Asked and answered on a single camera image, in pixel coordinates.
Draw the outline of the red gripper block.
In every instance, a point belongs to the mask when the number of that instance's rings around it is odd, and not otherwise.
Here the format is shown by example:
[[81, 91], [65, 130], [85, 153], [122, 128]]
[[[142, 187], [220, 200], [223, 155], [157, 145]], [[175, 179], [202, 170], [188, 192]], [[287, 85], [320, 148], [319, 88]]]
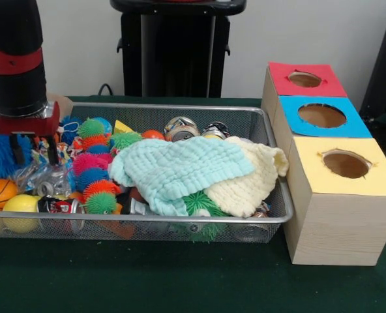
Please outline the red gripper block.
[[22, 137], [17, 134], [33, 134], [46, 136], [48, 143], [48, 160], [51, 165], [59, 164], [57, 144], [54, 134], [57, 132], [60, 119], [60, 109], [57, 102], [49, 102], [36, 115], [22, 117], [6, 117], [0, 115], [0, 134], [10, 135], [9, 144], [17, 165], [25, 164]]

